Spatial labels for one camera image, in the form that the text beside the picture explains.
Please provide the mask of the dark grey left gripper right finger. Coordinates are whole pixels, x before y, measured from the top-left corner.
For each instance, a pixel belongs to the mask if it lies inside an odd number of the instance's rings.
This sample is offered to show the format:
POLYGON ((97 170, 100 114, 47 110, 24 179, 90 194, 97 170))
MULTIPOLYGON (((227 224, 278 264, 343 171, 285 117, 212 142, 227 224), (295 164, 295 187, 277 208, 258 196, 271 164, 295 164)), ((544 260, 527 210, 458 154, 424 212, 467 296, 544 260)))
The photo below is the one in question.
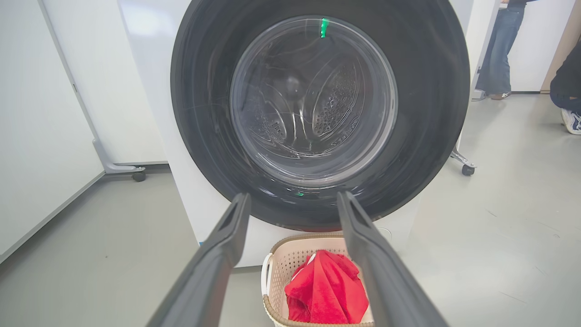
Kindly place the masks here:
POLYGON ((351 259, 364 276, 376 327, 447 327, 444 317, 357 199, 337 195, 337 207, 351 259))

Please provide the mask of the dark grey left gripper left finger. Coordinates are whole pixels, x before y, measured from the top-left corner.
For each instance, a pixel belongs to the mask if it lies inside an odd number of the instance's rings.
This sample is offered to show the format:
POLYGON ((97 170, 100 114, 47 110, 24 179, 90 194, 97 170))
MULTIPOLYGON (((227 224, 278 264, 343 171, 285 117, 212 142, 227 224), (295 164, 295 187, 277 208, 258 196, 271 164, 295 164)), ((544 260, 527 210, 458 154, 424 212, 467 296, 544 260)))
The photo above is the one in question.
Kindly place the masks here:
POLYGON ((148 327, 217 327, 226 287, 243 254, 251 196, 238 194, 187 263, 148 327))

